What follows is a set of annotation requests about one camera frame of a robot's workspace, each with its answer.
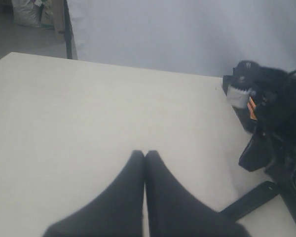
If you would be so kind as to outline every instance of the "white wall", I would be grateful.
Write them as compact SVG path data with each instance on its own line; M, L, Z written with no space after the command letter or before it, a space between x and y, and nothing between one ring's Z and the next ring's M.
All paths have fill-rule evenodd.
M296 68L296 0L68 0L79 60L210 76Z

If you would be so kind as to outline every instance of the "floor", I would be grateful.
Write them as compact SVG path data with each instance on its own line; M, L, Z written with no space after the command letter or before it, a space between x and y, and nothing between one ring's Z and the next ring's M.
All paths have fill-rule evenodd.
M13 12L0 13L0 59L10 52L66 58L66 44L56 39L54 30L14 24ZM74 59L77 58L73 47Z

